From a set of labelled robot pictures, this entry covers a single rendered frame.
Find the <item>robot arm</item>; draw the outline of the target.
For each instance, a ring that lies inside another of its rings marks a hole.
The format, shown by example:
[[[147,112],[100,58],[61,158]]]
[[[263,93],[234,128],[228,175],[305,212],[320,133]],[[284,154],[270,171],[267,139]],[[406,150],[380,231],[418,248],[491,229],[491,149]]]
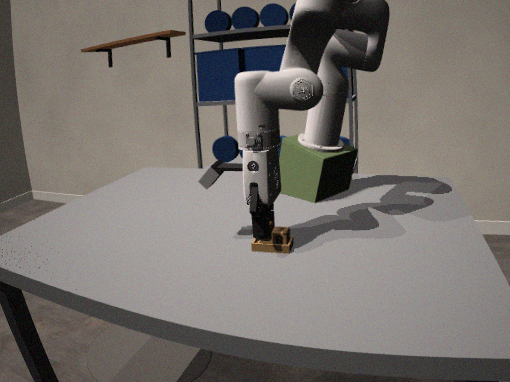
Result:
[[[279,145],[279,109],[308,110],[299,143],[320,152],[342,151],[349,83],[341,67],[376,71],[388,23],[385,0],[297,0],[280,71],[235,77],[238,145]]]

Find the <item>shallow wooden tray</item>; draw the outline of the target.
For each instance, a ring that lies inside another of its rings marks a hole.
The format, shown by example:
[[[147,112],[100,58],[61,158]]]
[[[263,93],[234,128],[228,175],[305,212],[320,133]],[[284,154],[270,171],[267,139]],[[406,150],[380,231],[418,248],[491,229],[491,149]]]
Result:
[[[270,241],[258,241],[258,240],[254,239],[253,242],[251,243],[251,246],[252,246],[252,251],[256,251],[256,252],[290,254],[293,244],[294,244],[293,236],[290,236],[290,241],[289,241],[288,245],[272,244],[272,239]]]

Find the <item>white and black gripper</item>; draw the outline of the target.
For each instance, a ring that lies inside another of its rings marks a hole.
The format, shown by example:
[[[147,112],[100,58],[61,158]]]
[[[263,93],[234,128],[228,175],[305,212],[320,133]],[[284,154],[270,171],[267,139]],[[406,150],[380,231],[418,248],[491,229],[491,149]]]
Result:
[[[250,205],[253,237],[269,239],[269,220],[273,222],[273,229],[275,227],[274,211],[271,210],[274,209],[274,201],[281,192],[277,149],[280,144],[266,148],[238,147],[243,150],[244,199],[245,203]],[[248,198],[250,202],[247,201]]]

